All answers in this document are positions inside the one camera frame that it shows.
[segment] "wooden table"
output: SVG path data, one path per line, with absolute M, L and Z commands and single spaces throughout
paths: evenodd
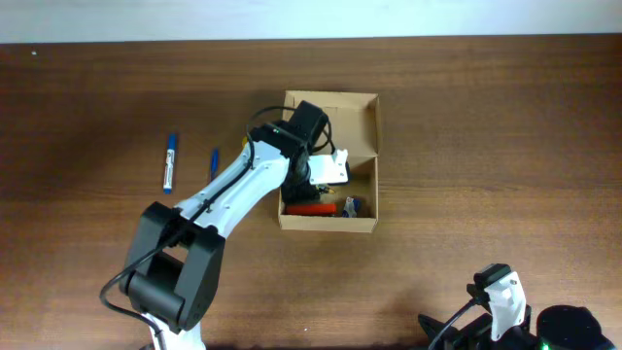
M 227 240 L 207 343 L 413 344 L 418 313 L 449 317 L 500 262 L 535 313 L 588 306 L 622 345 L 622 36 L 9 45 L 0 64 L 2 349 L 147 343 L 97 298 L 139 215 L 203 187 L 285 89 L 380 93 L 380 224 L 281 231 L 266 197 Z

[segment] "red object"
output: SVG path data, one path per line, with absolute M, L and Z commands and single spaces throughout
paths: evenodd
M 337 204 L 302 204 L 288 205 L 285 208 L 287 215 L 301 216 L 330 216 L 337 215 Z

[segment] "cardboard box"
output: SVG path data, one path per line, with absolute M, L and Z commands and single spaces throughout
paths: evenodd
M 363 201 L 357 218 L 325 218 L 286 215 L 279 200 L 281 229 L 373 232 L 378 223 L 378 154 L 382 143 L 380 101 L 375 93 L 286 91 L 285 106 L 296 107 L 305 100 L 324 110 L 332 124 L 332 141 L 337 149 L 348 150 L 350 183 L 332 187 L 335 194 L 322 194 L 321 201 L 337 203 L 339 212 L 348 196 Z M 284 111 L 283 119 L 292 117 Z M 322 135 L 318 145 L 325 143 Z M 328 155 L 330 146 L 319 154 Z

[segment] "white wall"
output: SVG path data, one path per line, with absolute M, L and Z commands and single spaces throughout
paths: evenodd
M 622 0 L 0 0 L 0 42 L 622 32 Z

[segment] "marker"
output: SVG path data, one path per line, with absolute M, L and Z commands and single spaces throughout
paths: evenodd
M 175 164 L 175 150 L 177 149 L 177 135 L 168 135 L 168 149 L 166 150 L 166 165 L 164 167 L 164 194 L 173 192 L 173 165 Z
M 217 171 L 218 171 L 218 149 L 214 149 L 214 152 L 212 152 L 212 166 L 210 167 L 210 182 L 216 179 Z

